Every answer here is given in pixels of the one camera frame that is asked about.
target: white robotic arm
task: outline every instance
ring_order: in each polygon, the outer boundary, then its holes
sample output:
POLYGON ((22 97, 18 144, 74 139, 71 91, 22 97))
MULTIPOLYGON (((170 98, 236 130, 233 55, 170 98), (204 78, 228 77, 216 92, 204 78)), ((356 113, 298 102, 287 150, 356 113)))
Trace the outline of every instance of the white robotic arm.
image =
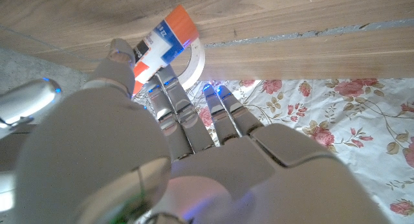
POLYGON ((17 164, 16 223, 387 223, 350 171, 308 137, 264 127, 226 87, 204 88, 216 147, 171 67, 130 101, 129 45, 33 132, 17 164))

